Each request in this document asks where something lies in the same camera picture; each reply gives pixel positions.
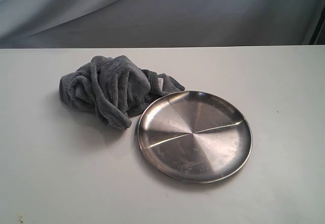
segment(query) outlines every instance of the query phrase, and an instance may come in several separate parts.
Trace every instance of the gray towel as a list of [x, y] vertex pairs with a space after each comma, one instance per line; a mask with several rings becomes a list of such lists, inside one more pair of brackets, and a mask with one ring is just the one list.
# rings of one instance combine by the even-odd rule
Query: gray towel
[[94, 112], [121, 130], [131, 126], [129, 116], [141, 114], [150, 103], [185, 88], [166, 74], [140, 70], [126, 56], [95, 56], [91, 62], [60, 80], [60, 99], [70, 108]]

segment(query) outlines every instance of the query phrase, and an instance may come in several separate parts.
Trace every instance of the white tabletop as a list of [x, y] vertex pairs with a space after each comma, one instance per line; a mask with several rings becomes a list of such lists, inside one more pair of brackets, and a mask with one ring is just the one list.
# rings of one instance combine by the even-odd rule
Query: white tabletop
[[[150, 167], [124, 133], [72, 111], [62, 75], [127, 55], [247, 118], [253, 150], [229, 180]], [[324, 223], [325, 46], [0, 50], [0, 223]]]

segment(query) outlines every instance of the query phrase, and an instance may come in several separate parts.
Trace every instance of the towel tag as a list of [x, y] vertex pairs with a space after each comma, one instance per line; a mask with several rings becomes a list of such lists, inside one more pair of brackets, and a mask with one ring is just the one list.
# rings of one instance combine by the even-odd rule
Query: towel tag
[[160, 90], [163, 89], [163, 84], [164, 84], [164, 79], [163, 78], [158, 78], [158, 86]]

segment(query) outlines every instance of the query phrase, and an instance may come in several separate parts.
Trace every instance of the plate rim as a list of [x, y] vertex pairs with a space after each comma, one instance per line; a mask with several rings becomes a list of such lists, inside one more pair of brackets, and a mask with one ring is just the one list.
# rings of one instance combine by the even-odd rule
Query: plate rim
[[[173, 95], [173, 94], [185, 93], [185, 92], [204, 93], [204, 94], [207, 94], [207, 95], [211, 95], [211, 96], [213, 96], [213, 97], [217, 97], [218, 99], [220, 99], [220, 100], [222, 100], [222, 101], [224, 101], [224, 102], [230, 104], [230, 105], [231, 105], [234, 109], [236, 109], [236, 111], [239, 112], [240, 115], [243, 117], [244, 121], [245, 121], [246, 124], [247, 124], [248, 131], [249, 131], [249, 135], [250, 135], [250, 147], [249, 147], [249, 152], [248, 152], [248, 154], [247, 154], [247, 156], [246, 156], [244, 162], [243, 162], [243, 163], [242, 163], [242, 164], [241, 164], [241, 165], [240, 165], [236, 170], [232, 171], [231, 173], [229, 173], [229, 174], [227, 174], [227, 175], [225, 175], [225, 176], [223, 176], [223, 177], [220, 177], [220, 178], [217, 178], [217, 179], [214, 179], [214, 180], [207, 180], [207, 181], [186, 180], [186, 179], [182, 179], [182, 178], [176, 177], [176, 176], [174, 176], [174, 175], [172, 175], [172, 174], [169, 174], [168, 172], [164, 171], [161, 167], [159, 167], [159, 165], [157, 165], [154, 161], [152, 161], [151, 158], [148, 156], [148, 154], [143, 150], [143, 147], [144, 147], [144, 146], [143, 146], [143, 144], [142, 144], [142, 142], [141, 142], [141, 140], [140, 140], [140, 137], [139, 137], [139, 129], [140, 129], [141, 121], [142, 121], [143, 116], [145, 115], [145, 113], [149, 110], [149, 108], [150, 108], [153, 104], [157, 103], [159, 100], [162, 100], [163, 98], [168, 97], [168, 96], [171, 96], [171, 95]], [[137, 124], [137, 130], [136, 130], [136, 132], [137, 132], [137, 140], [138, 140], [139, 148], [140, 148], [140, 151], [141, 151], [141, 153], [142, 153], [142, 156], [145, 158], [145, 160], [146, 160], [147, 162], [149, 162], [153, 167], [155, 167], [156, 169], [158, 169], [159, 171], [161, 171], [162, 173], [164, 173], [165, 175], [167, 175], [167, 176], [169, 176], [169, 177], [172, 177], [172, 178], [174, 178], [174, 179], [177, 179], [177, 180], [183, 181], [183, 182], [192, 182], [192, 183], [202, 183], [202, 184], [204, 184], [204, 183], [218, 182], [218, 181], [222, 181], [222, 180], [224, 180], [224, 179], [226, 179], [226, 178], [229, 178], [230, 176], [233, 176], [234, 174], [236, 174], [238, 171], [240, 171], [240, 170], [244, 167], [244, 165], [247, 163], [247, 161], [248, 161], [248, 159], [249, 159], [249, 157], [250, 157], [250, 155], [251, 155], [252, 148], [253, 148], [253, 134], [252, 134], [252, 130], [251, 130], [251, 127], [250, 127], [250, 125], [249, 125], [249, 123], [248, 123], [246, 117], [243, 115], [243, 113], [241, 113], [241, 111], [238, 110], [238, 108], [235, 107], [232, 103], [230, 103], [229, 101], [226, 101], [225, 99], [223, 99], [223, 98], [221, 98], [221, 97], [219, 97], [219, 96], [216, 96], [216, 95], [211, 94], [211, 93], [203, 92], [203, 91], [196, 91], [196, 90], [184, 90], [184, 91], [178, 91], [178, 92], [169, 93], [169, 94], [167, 94], [167, 95], [165, 95], [165, 96], [163, 96], [163, 97], [158, 98], [158, 99], [155, 100], [154, 102], [152, 102], [152, 103], [151, 103], [151, 104], [150, 104], [150, 105], [149, 105], [149, 106], [148, 106], [148, 107], [143, 111], [143, 113], [141, 114], [140, 119], [139, 119], [138, 124]]]

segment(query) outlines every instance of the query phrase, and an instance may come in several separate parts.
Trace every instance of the stainless steel plate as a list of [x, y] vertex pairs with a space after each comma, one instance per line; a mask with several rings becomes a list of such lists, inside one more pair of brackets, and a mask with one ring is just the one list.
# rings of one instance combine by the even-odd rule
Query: stainless steel plate
[[197, 91], [172, 93], [151, 104], [140, 118], [138, 141], [159, 170], [200, 183], [231, 176], [252, 149], [244, 116], [227, 101]]

